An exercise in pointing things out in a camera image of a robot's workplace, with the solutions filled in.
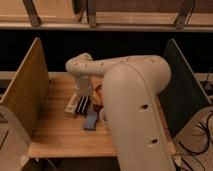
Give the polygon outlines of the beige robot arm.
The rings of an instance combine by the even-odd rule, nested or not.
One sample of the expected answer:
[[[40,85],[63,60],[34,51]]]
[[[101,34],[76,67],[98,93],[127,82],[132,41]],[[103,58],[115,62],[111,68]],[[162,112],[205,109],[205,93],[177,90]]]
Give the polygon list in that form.
[[[121,171],[176,171],[157,105],[171,79],[165,59],[134,55],[95,60],[83,53],[65,67],[80,97],[92,94],[92,76],[102,79],[104,112]]]

